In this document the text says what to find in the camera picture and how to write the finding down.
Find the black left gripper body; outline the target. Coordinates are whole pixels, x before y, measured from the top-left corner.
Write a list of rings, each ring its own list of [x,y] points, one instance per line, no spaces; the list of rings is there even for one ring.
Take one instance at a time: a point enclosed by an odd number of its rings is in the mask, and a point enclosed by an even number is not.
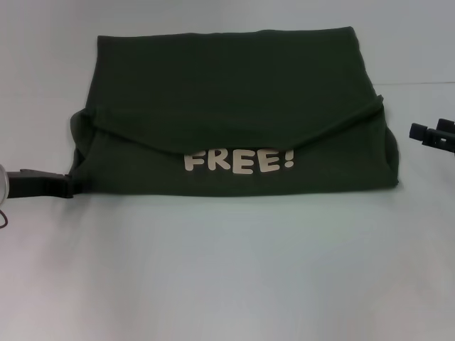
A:
[[[7,173],[9,182],[8,199],[48,196],[47,184],[52,173],[38,170],[19,170]]]

